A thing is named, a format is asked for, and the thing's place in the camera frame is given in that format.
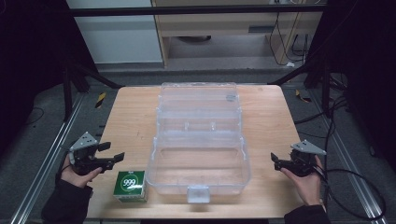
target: small green box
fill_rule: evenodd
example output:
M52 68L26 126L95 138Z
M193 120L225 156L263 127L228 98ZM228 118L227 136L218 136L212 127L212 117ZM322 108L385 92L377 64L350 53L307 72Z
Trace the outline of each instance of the small green box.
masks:
M148 200L144 171L119 171L114 197L122 203L145 203Z

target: wooden tabletop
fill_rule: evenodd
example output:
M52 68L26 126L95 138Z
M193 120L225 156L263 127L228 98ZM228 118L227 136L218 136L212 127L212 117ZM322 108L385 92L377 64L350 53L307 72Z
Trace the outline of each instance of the wooden tabletop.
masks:
M278 86L237 85L242 107L243 135L250 157L251 180L240 195L212 196L210 203L188 204L186 195L160 195L148 190L147 203L120 203L113 197L118 171L146 170L156 133L156 110L161 87L119 90L101 142L108 158L125 152L124 161L96 177L88 218L275 218L302 204L292 183L274 170L270 153L290 158L300 142L282 90Z

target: aluminum rail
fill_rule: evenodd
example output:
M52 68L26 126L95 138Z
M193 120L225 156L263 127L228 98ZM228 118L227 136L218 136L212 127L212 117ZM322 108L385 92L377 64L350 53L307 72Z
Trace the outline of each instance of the aluminum rail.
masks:
M313 96L312 99L318 109L318 111L321 112L321 107L320 107L320 102L319 102L319 96L318 93L315 91L310 91L310 95ZM330 128L330 121L325 117L323 117L323 121L325 126L329 129ZM346 146L344 145L341 136L338 134L337 130L334 131L333 135L332 135L332 140L334 143L334 149L341 161L341 163L343 164L344 168L361 174L361 172L359 171L358 166L355 164L355 162L352 160L352 157L349 155ZM373 193L370 190L370 187L367 185L367 183L360 179L357 178L354 175L350 175L349 176L349 180L356 192L356 194L358 195L360 201L361 201L361 205L363 206L364 211L366 212L368 217L377 217L381 214L382 210L380 208L380 206L378 205L375 196L373 195ZM375 220L371 222L372 224L387 224L387 220L385 217L380 218L379 220Z
M64 143L66 136L70 132L70 129L81 108L81 103L84 97L85 93L79 93L76 97L76 101L73 106L73 113L71 114L69 120L64 122L60 131L58 132L54 142L52 143L49 153L47 154L47 157L44 159L43 164L41 165L40 169L37 172L37 175L35 176L35 180L25 194L25 197L23 198L20 206L12 216L10 221L11 224L23 224L26 222L30 212L32 211L33 206L35 205L35 201L47 180L50 169L52 168L53 163L55 163L60 148Z

